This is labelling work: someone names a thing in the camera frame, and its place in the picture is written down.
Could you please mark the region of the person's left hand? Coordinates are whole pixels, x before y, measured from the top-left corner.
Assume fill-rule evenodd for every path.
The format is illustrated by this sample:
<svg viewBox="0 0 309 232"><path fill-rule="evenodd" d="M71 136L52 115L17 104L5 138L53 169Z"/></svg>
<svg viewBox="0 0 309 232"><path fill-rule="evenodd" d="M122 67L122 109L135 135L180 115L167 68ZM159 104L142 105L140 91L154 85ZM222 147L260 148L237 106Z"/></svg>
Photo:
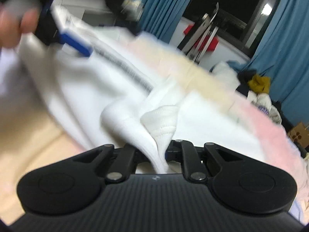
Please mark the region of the person's left hand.
<svg viewBox="0 0 309 232"><path fill-rule="evenodd" d="M23 34L33 33L40 10L39 0L7 0L1 3L1 48L15 48Z"/></svg>

